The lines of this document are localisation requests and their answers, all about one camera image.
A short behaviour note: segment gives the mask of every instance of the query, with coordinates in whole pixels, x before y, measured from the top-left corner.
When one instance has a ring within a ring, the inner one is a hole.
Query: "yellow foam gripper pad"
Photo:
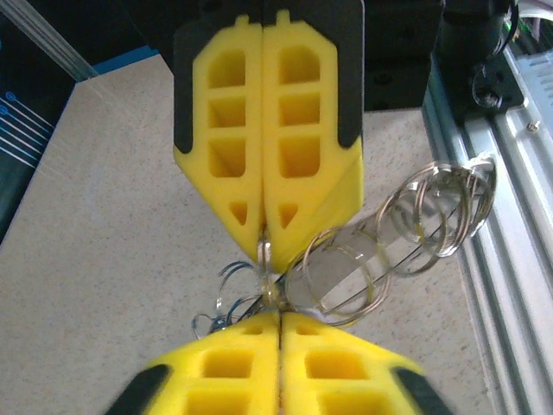
[[[285,271],[319,232],[363,203],[362,145],[338,142],[332,42],[280,11],[263,34],[264,209],[273,270]]]
[[[222,29],[193,65],[194,146],[175,160],[251,259],[264,223],[262,28],[247,16]]]
[[[148,415],[277,415],[278,314],[263,313],[151,362],[170,374]]]
[[[194,146],[175,160],[254,261],[266,224],[282,272],[359,211],[363,163],[361,137],[338,142],[336,47],[286,10],[276,19],[241,16],[195,58]]]
[[[416,415],[392,369],[421,368],[354,335],[300,314],[282,317],[286,415]]]

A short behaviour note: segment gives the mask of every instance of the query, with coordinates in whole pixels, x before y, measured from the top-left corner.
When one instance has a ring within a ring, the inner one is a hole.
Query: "screw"
[[[528,123],[528,125],[526,126],[526,130],[528,130],[529,132],[536,132],[539,130],[540,124],[540,121],[532,121],[531,123]]]

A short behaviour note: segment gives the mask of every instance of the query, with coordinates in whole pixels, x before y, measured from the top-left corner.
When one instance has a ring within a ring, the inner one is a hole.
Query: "rectangular cutout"
[[[245,126],[245,98],[228,97],[210,99],[208,122],[211,128]]]
[[[282,177],[312,177],[321,166],[318,137],[286,137],[279,141],[278,163]]]
[[[209,172],[213,177],[241,177],[245,173],[245,138],[209,140]]]
[[[249,350],[213,350],[203,362],[204,378],[249,378],[253,352]]]
[[[242,50],[222,52],[209,66],[209,87],[245,85],[245,54]]]
[[[250,397],[239,391],[190,391],[186,415],[246,415]]]
[[[322,415],[396,415],[394,405],[380,391],[323,393]]]
[[[309,326],[297,326],[296,333],[298,335],[319,335],[319,331]]]
[[[281,84],[313,82],[321,78],[319,57],[306,46],[285,48],[279,58]]]
[[[345,350],[313,350],[305,368],[311,379],[368,379],[361,357]]]
[[[280,125],[318,124],[320,118],[319,93],[286,95],[280,98]]]

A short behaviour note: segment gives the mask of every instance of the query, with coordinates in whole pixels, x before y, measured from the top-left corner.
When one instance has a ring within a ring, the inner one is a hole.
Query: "beige table surface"
[[[159,56],[75,87],[0,248],[0,413],[96,414],[193,340],[239,248],[177,169]],[[365,116],[371,212],[431,155],[419,111]],[[490,414],[456,258],[397,281],[350,329],[420,362],[459,414]]]

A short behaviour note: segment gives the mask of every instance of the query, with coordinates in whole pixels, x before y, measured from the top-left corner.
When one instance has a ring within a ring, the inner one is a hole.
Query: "blue panel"
[[[99,63],[98,65],[94,66],[94,69],[96,70],[96,72],[102,75],[104,73],[119,69],[120,67],[126,67],[131,63],[135,63],[143,59],[147,59],[151,56],[155,56],[156,54],[158,54],[157,50],[152,49],[149,46],[143,46],[141,48],[131,50],[126,54],[121,54],[115,58],[109,59],[108,61]]]

